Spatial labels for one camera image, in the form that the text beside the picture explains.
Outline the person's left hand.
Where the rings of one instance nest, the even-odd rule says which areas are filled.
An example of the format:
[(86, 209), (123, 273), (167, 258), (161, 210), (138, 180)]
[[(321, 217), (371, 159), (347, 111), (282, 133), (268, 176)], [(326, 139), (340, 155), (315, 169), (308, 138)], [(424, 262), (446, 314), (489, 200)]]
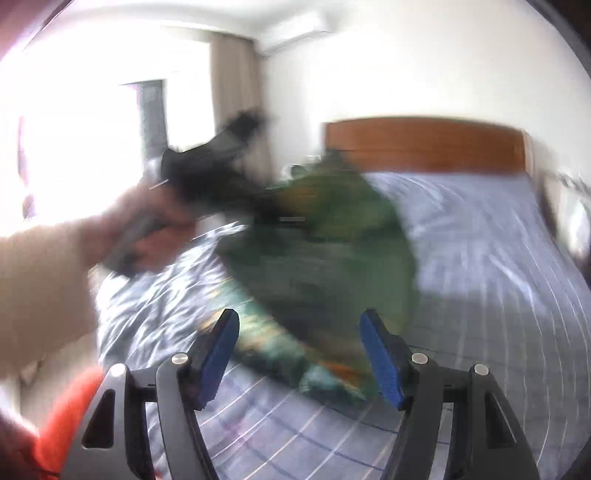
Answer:
[(107, 259), (118, 246), (135, 272), (156, 272), (172, 263), (197, 231), (197, 215), (166, 184), (140, 182), (105, 212), (81, 223), (85, 265)]

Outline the beige sleeved left forearm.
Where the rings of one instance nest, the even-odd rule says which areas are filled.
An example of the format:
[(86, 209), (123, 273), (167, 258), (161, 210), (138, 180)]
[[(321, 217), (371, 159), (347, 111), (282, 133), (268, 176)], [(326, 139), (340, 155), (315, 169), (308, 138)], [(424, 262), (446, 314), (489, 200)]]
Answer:
[(89, 271), (96, 218), (34, 225), (1, 238), (1, 377), (15, 375), (96, 326)]

